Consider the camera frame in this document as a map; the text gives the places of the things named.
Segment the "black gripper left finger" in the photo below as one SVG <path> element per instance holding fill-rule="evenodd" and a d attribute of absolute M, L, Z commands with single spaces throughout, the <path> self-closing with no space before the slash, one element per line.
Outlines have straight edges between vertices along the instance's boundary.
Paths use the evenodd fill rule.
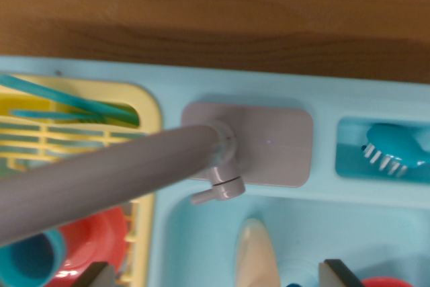
<path fill-rule="evenodd" d="M 93 262 L 71 287 L 115 287 L 116 273 L 113 265 L 105 261 Z"/>

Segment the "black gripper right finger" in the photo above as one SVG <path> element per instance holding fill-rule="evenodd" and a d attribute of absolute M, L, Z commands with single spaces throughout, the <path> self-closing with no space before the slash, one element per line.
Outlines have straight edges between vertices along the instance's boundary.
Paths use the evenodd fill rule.
<path fill-rule="evenodd" d="M 320 287 L 365 286 L 340 259 L 326 259 L 319 263 L 318 282 Z"/>

